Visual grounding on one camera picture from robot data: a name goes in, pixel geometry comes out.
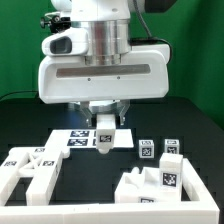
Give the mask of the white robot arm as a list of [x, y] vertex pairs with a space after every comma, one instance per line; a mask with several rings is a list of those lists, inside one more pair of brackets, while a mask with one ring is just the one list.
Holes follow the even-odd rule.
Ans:
[[147, 33], [130, 36], [131, 13], [164, 13], [177, 0], [51, 0], [41, 20], [38, 90], [46, 104], [74, 103], [90, 126], [101, 115], [119, 123], [133, 99], [164, 97], [169, 89], [170, 44]]

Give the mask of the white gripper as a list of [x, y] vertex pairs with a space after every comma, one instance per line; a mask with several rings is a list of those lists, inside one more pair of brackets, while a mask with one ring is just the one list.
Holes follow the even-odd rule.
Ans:
[[82, 56], [47, 56], [39, 67], [39, 96], [46, 103], [81, 102], [89, 127], [96, 126], [97, 117], [89, 101], [120, 100], [114, 114], [116, 124], [122, 126], [130, 107], [128, 99], [167, 94], [169, 59], [166, 44], [134, 46], [118, 65], [88, 66]]

